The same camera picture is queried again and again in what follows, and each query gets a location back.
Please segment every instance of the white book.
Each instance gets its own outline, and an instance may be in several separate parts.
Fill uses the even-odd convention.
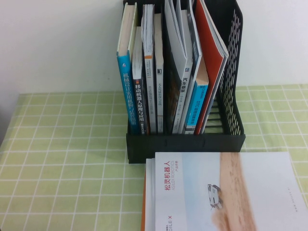
[[[153,201],[153,174],[152,171],[155,170],[152,168],[154,159],[146,159],[145,167],[145,231],[154,231],[155,230],[155,219],[154,219],[154,203]]]
[[[164,132],[164,58],[162,37],[162,15],[156,13],[154,16],[154,50],[156,64],[156,104],[157,104],[157,132]]]
[[[185,99],[185,104],[182,112],[182,118],[180,121],[180,127],[179,127],[179,133],[184,133],[184,124],[185,124],[185,118],[188,113],[188,108],[189,108],[189,103],[191,101],[192,93],[193,93],[193,87],[194,83],[197,78],[197,73],[202,57],[202,50],[201,50],[201,45],[200,45],[200,40],[199,40],[199,35],[197,31],[197,25],[196,21],[194,18],[193,14],[193,5],[192,5],[192,0],[188,0],[188,5],[187,5],[187,20],[188,20],[188,27],[190,31],[190,37],[192,41],[192,54],[193,54],[193,60],[192,60],[192,71],[191,71],[191,76],[187,88],[187,94],[186,94],[186,99]]]
[[[155,86],[154,86],[154,5],[143,5],[141,21],[141,38],[143,42],[145,75],[148,94],[150,132],[156,134]]]
[[[169,94],[173,94],[172,97],[175,97],[175,100],[172,98],[168,100],[170,101],[170,105],[168,105],[168,119],[170,119],[168,130],[172,134],[177,134],[179,132],[180,120],[193,64],[192,41],[189,34],[186,10],[181,10],[179,1],[177,4],[177,12],[174,9],[172,0],[165,1],[165,16],[173,56],[172,59],[176,68],[176,70],[173,70],[176,73],[173,73],[174,77],[170,84],[171,87],[168,89],[169,91],[175,92],[175,94],[172,92]]]
[[[306,231],[288,153],[156,153],[155,230]]]

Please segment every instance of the black magazine holder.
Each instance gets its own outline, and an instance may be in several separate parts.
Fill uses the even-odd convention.
[[[158,134],[144,136],[132,135],[128,126],[126,142],[130,164],[145,163],[147,158],[155,156],[155,152],[239,152],[242,148],[245,134],[236,105],[235,86],[240,58],[243,15],[236,0],[204,1],[229,52],[229,58],[216,93],[217,106],[213,106],[219,110],[219,112],[213,113],[219,113],[219,120],[221,120],[219,127],[223,132],[202,135]],[[142,5],[155,4],[155,13],[161,13],[164,10],[164,0],[123,1],[124,4],[126,2],[129,5],[137,3],[139,25],[142,17]],[[184,9],[186,9],[186,4],[187,0],[181,0]],[[165,19],[163,18],[163,20],[163,39],[165,39]]]

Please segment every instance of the red book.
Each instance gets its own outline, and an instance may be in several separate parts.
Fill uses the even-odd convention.
[[[212,25],[215,27],[215,25],[206,16],[204,8],[205,3],[203,1],[204,0],[197,0],[195,19],[209,83],[205,100],[195,128],[194,133],[196,135],[202,133],[204,122],[206,122],[207,120],[207,115],[209,114],[209,110],[212,106],[221,78],[221,69],[223,69],[225,64],[224,54],[219,52],[219,49],[217,47],[217,42],[219,43],[219,41],[217,40],[218,38],[215,35],[215,28],[212,27],[212,31],[210,28]]]

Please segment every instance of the stack of books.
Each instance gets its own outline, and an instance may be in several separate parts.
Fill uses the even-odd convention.
[[[203,0],[126,3],[117,60],[132,134],[202,134],[228,59]]]
[[[306,231],[288,153],[156,153],[141,231]]]

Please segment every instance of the table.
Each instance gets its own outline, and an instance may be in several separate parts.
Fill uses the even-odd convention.
[[[308,85],[236,99],[242,151],[289,151],[307,203]],[[144,165],[128,164],[126,132],[120,91],[20,95],[0,148],[2,230],[140,230]]]

